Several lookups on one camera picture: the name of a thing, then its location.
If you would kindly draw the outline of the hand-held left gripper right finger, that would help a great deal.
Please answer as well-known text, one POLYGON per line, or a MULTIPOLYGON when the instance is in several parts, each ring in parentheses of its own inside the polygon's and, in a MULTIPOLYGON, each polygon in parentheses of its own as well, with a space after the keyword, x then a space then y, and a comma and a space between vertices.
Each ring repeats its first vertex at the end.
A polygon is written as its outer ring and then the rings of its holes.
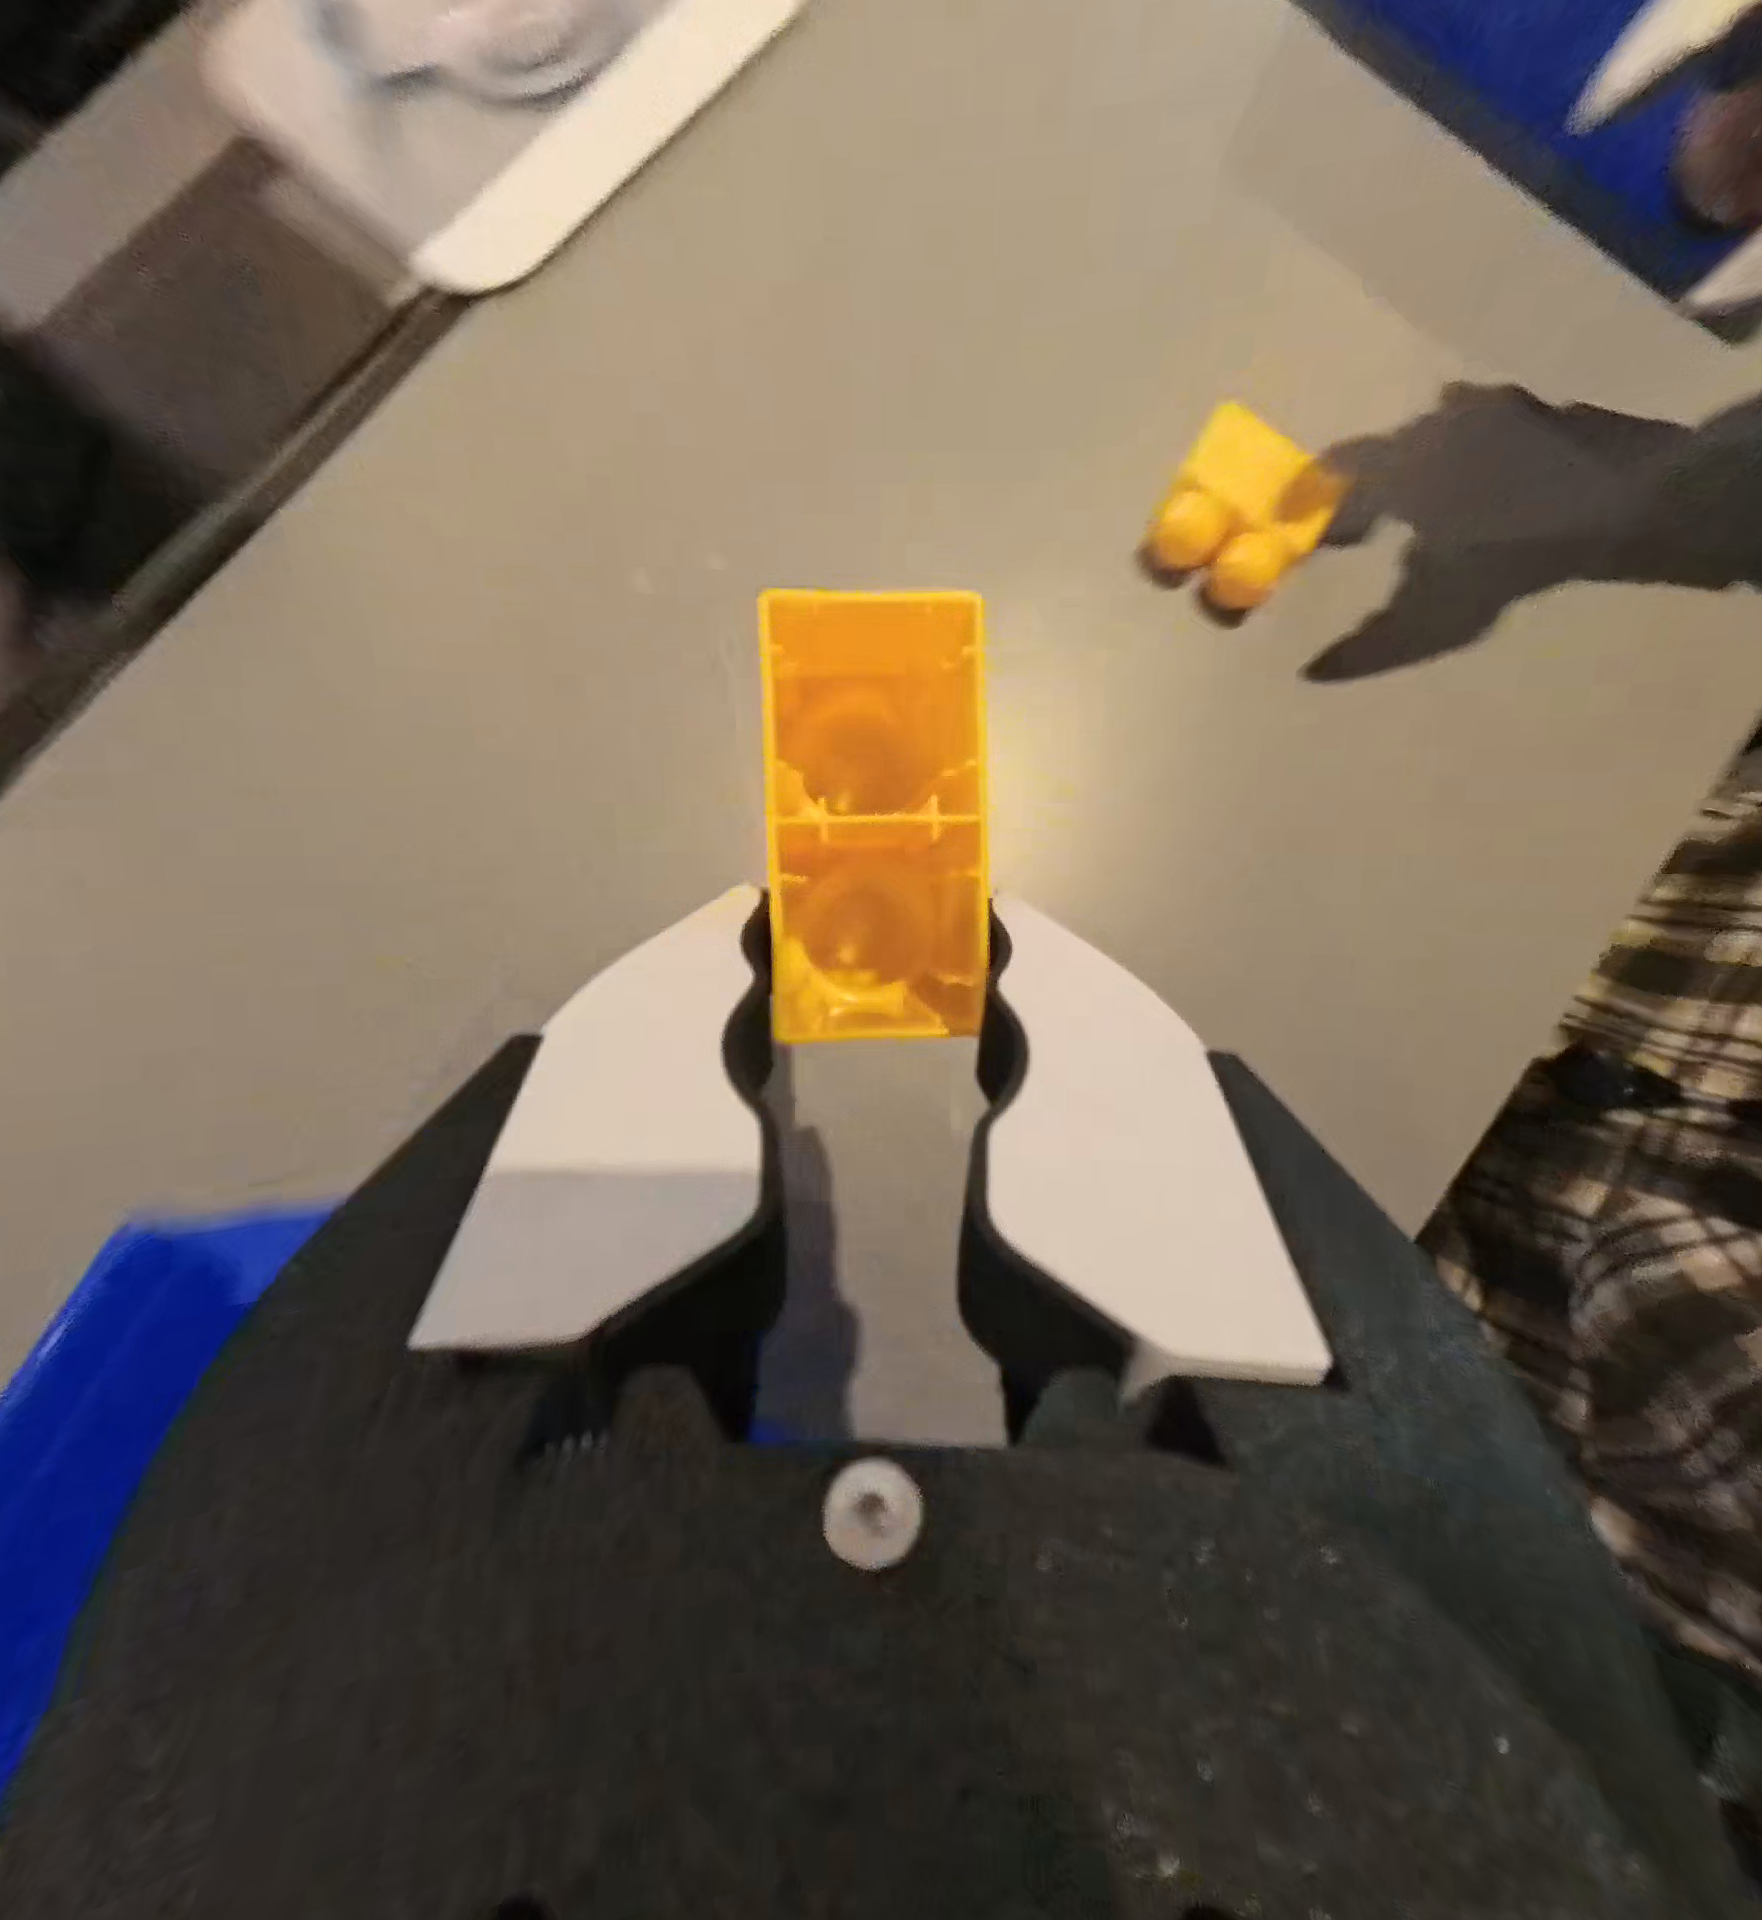
POLYGON ((995 903, 957 1304, 1012 1387, 1319 1386, 1328 1339, 1198 1033, 1029 902, 995 903))

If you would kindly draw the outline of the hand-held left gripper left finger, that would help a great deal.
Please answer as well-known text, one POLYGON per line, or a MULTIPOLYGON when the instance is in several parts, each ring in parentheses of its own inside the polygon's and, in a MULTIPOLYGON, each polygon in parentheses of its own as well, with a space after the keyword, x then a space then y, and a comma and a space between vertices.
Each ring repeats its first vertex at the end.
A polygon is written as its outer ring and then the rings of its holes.
POLYGON ((414 1352, 617 1331, 772 1216, 768 948, 764 894, 733 885, 543 1023, 414 1352))

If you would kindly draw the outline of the blue plastic bin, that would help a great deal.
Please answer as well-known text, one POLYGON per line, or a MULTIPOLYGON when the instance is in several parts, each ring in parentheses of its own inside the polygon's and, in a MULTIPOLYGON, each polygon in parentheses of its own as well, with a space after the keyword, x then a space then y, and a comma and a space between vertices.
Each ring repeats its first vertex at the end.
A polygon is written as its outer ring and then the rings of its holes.
POLYGON ((1349 56, 1653 293, 1677 299, 1745 237, 1675 196, 1670 158, 1702 94, 1689 64, 1571 129, 1638 3, 1302 3, 1349 56))
POLYGON ((227 1339, 336 1207, 134 1221, 0 1392, 0 1803, 126 1510, 227 1339))

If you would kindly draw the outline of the yellow two-stud mega block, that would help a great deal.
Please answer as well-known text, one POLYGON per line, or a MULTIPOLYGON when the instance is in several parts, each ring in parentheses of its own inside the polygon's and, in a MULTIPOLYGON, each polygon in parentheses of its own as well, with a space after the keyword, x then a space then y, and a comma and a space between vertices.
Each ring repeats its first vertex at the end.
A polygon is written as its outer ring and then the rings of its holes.
POLYGON ((768 589, 772 1038, 975 1036, 991 990, 986 606, 768 589))

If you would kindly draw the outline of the person's plaid-shirted torso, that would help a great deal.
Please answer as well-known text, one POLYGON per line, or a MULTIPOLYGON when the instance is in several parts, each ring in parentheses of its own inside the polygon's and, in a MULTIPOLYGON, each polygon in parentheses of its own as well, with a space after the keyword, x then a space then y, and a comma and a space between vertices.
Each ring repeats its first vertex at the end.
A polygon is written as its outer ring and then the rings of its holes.
POLYGON ((1762 780, 1710 792, 1422 1232, 1666 1638, 1762 1694, 1762 780))

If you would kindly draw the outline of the white pad on table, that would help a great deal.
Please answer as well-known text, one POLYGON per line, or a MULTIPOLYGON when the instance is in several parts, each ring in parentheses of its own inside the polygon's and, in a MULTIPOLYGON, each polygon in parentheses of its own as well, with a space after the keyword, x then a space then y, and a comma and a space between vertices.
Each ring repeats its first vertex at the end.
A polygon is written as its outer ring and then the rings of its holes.
POLYGON ((414 283, 517 287, 711 107, 802 3, 248 3, 216 99, 414 283))

